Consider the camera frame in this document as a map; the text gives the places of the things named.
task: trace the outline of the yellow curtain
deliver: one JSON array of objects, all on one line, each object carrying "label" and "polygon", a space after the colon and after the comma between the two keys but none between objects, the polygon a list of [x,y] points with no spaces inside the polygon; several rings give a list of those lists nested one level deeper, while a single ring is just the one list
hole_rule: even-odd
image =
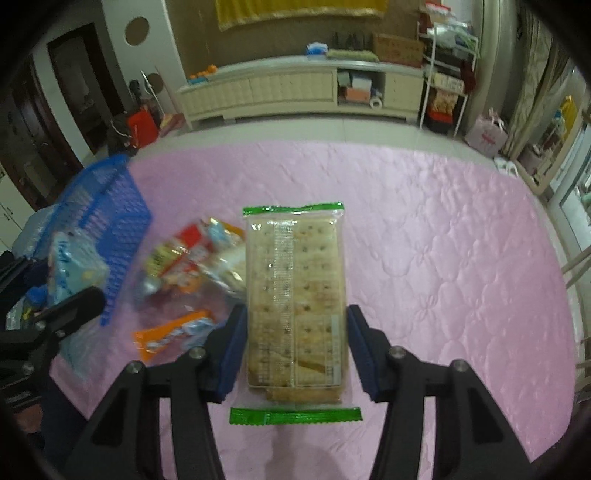
[{"label": "yellow curtain", "polygon": [[237,25],[306,15],[383,17],[389,0],[216,0],[217,22],[224,31]]}]

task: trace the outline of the tile floor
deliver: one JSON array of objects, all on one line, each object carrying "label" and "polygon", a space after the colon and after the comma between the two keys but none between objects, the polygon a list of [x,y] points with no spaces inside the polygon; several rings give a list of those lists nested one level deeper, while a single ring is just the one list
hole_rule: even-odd
[{"label": "tile floor", "polygon": [[[495,168],[494,162],[468,147],[461,140],[434,134],[427,129],[419,130],[416,125],[407,125],[390,119],[366,119],[357,117],[310,116],[295,118],[269,117],[239,121],[235,124],[208,127],[188,132],[185,127],[157,142],[143,148],[134,157],[152,156],[165,151],[182,150],[194,147],[212,147],[214,145],[263,140],[308,140],[327,142],[351,142],[383,145],[394,148],[409,148],[444,154],[467,162]],[[566,254],[559,237],[554,230],[544,208],[538,202],[538,211],[548,229],[558,261],[566,263]],[[575,289],[569,290],[569,303],[573,314],[573,326],[576,339],[583,336],[583,322],[579,299]],[[579,351],[579,358],[584,359],[584,352]]]}]

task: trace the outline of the screw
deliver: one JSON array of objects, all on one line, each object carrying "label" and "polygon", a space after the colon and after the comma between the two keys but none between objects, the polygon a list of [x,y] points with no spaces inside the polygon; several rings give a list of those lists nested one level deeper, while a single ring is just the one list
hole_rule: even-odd
[{"label": "screw", "polygon": [[392,358],[400,360],[401,358],[405,357],[406,350],[404,349],[404,347],[401,347],[400,345],[394,345],[390,347],[388,353]]},{"label": "screw", "polygon": [[125,367],[125,369],[127,370],[128,373],[130,374],[136,374],[137,372],[139,372],[140,370],[142,370],[142,363],[141,362],[129,362],[127,364],[127,367]]},{"label": "screw", "polygon": [[468,362],[459,358],[458,360],[453,361],[453,368],[458,372],[464,373],[470,368],[470,366],[468,365]]},{"label": "screw", "polygon": [[196,346],[195,348],[191,348],[189,350],[189,356],[195,360],[201,360],[205,358],[206,355],[207,352],[205,351],[205,348],[201,346]]},{"label": "screw", "polygon": [[31,362],[25,362],[22,365],[22,373],[24,373],[26,376],[32,375],[34,371],[35,367]]}]

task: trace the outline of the cracker package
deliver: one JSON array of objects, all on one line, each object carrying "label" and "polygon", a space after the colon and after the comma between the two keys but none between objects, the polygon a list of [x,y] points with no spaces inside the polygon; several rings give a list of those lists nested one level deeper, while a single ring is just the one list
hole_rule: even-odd
[{"label": "cracker package", "polygon": [[233,424],[360,420],[350,405],[341,203],[244,209],[248,346]]}]

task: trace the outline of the doorway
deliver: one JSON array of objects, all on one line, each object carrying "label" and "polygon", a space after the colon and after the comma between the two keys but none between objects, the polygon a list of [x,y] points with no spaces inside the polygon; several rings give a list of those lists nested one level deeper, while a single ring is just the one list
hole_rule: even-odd
[{"label": "doorway", "polygon": [[82,169],[51,114],[30,58],[0,103],[0,162],[35,210],[54,203]]},{"label": "doorway", "polygon": [[106,157],[111,119],[124,107],[100,49],[94,24],[84,25],[47,44],[66,105],[97,159]]}]

